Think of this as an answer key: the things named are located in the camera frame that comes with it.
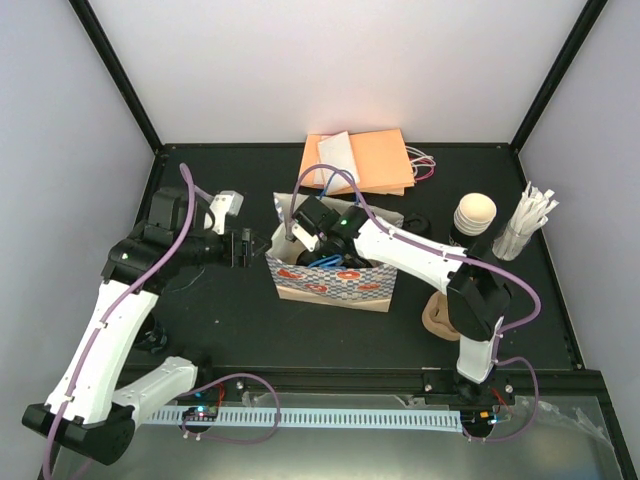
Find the blue checkered paper bag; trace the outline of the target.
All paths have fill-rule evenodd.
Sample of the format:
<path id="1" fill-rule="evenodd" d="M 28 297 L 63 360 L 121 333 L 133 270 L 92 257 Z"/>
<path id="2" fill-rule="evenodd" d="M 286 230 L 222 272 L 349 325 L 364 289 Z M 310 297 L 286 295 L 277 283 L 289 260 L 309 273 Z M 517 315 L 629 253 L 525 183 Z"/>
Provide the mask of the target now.
<path id="1" fill-rule="evenodd" d="M 273 201 L 279 226 L 271 237 L 265 258 L 282 300 L 314 303 L 386 313 L 389 311 L 397 269 L 359 257 L 346 240 L 329 234 L 319 237 L 313 250 L 295 235 L 288 233 L 290 208 L 298 208 L 308 197 L 295 200 L 287 193 L 275 192 Z"/>

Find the stack of black lids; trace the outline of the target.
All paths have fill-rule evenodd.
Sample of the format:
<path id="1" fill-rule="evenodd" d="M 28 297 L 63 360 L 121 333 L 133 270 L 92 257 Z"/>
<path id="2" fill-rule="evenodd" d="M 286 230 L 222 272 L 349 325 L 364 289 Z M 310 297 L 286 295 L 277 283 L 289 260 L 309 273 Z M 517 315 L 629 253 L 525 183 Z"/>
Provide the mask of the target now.
<path id="1" fill-rule="evenodd" d="M 416 213 L 409 214 L 404 218 L 402 229 L 424 238 L 430 238 L 432 232 L 429 218 Z"/>

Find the brown cardboard cup carrier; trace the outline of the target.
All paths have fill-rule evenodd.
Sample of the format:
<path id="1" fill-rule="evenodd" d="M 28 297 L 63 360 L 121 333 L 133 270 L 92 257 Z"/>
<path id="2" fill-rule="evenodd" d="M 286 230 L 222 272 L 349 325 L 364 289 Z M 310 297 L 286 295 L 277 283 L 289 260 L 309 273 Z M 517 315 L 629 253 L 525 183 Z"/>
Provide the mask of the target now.
<path id="1" fill-rule="evenodd" d="M 422 312 L 422 324 L 431 334 L 450 342 L 460 340 L 460 333 L 453 327 L 448 312 L 447 297 L 436 291 Z"/>

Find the stack of paper cups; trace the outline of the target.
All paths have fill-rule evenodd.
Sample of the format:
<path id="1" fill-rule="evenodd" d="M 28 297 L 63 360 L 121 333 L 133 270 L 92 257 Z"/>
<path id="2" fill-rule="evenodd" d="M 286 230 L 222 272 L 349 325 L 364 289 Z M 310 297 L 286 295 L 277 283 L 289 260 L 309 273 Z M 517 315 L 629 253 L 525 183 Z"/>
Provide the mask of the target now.
<path id="1" fill-rule="evenodd" d="M 449 244 L 469 248 L 486 232 L 497 214 L 494 201 L 482 193 L 464 195 L 453 214 Z"/>

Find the jar of straws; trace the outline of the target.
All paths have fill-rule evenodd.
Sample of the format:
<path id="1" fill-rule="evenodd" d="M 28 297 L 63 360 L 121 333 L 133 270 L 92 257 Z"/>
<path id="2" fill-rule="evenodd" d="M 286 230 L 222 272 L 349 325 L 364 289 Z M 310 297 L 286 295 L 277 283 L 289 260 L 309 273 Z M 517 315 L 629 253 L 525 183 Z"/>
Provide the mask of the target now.
<path id="1" fill-rule="evenodd" d="M 499 260 L 512 261 L 520 255 L 533 234 L 548 222 L 559 204 L 551 189 L 541 191 L 529 182 L 511 218 L 494 240 L 492 252 Z"/>

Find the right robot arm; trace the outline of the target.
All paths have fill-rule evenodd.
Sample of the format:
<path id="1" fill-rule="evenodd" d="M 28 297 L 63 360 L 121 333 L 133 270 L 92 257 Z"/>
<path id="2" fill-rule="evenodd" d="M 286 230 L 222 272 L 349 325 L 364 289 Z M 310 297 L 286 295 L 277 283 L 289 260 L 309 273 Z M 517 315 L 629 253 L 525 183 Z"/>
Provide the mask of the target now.
<path id="1" fill-rule="evenodd" d="M 464 248 L 407 232 L 368 207 L 352 205 L 340 213 L 313 196 L 291 209 L 289 231 L 309 253 L 390 265 L 444 295 L 449 322 L 460 334 L 456 394 L 476 403 L 490 392 L 494 346 L 511 293 L 489 268 L 473 265 Z"/>

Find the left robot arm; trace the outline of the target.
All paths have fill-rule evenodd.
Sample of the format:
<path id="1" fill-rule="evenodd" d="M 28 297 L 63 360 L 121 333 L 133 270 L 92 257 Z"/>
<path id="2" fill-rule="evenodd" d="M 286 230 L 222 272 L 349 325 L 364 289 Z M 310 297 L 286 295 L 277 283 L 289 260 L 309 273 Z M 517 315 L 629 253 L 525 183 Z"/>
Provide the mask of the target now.
<path id="1" fill-rule="evenodd" d="M 207 397 L 215 376 L 208 358 L 168 357 L 123 387 L 116 386 L 129 352 L 167 345 L 153 317 L 167 284 L 186 267 L 247 267 L 256 255 L 249 229 L 225 221 L 239 213 L 235 191 L 210 196 L 165 187 L 152 197 L 148 216 L 109 252 L 91 320 L 63 377 L 22 423 L 48 439 L 103 465 L 115 463 L 137 427 L 178 396 Z"/>

